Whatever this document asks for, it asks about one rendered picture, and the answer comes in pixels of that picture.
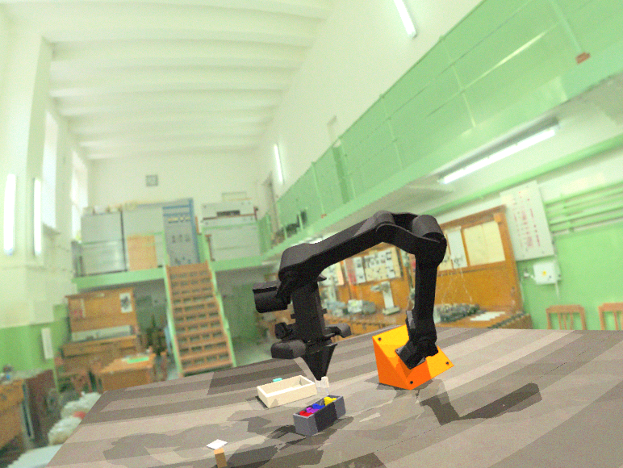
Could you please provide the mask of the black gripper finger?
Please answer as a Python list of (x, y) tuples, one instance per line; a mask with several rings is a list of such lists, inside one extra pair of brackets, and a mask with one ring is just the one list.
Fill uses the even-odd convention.
[(305, 361), (308, 368), (313, 373), (317, 381), (322, 378), (322, 349), (317, 349), (312, 353), (305, 353), (301, 358)]
[(317, 349), (322, 349), (322, 378), (326, 377), (334, 349), (337, 345), (337, 342), (328, 345), (317, 345)]

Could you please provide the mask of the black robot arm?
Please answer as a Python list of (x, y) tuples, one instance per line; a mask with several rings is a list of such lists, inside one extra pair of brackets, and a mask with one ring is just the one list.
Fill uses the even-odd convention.
[(407, 368), (415, 368), (439, 353), (433, 308), (437, 267), (444, 259), (447, 240), (431, 215), (377, 211), (320, 242), (284, 250), (278, 279), (253, 284), (257, 311), (286, 310), (291, 301), (293, 308), (321, 304), (318, 282), (327, 280), (323, 270), (382, 242), (415, 255), (414, 308), (406, 311), (405, 321), (409, 340), (395, 350)]

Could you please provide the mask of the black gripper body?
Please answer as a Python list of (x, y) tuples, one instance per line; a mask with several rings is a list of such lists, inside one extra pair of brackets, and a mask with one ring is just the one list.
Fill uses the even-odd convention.
[[(292, 319), (296, 319), (298, 333), (294, 334), (295, 339), (284, 340), (271, 345), (272, 358), (296, 359), (305, 353), (312, 353), (317, 350), (317, 345), (328, 345), (332, 343), (331, 337), (351, 336), (348, 324), (330, 324), (325, 326), (324, 314), (327, 308), (322, 308), (322, 304), (294, 308)], [(309, 342), (310, 341), (310, 342)]]

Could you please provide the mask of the white fuse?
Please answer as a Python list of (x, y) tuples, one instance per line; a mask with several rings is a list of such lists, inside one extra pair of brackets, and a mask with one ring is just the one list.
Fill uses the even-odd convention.
[(325, 393), (329, 393), (328, 392), (328, 377), (321, 378), (321, 381), (317, 381), (316, 378), (315, 378), (315, 381), (316, 381), (316, 387), (317, 387), (319, 392), (321, 392), (320, 388), (325, 388), (325, 390), (326, 390)]

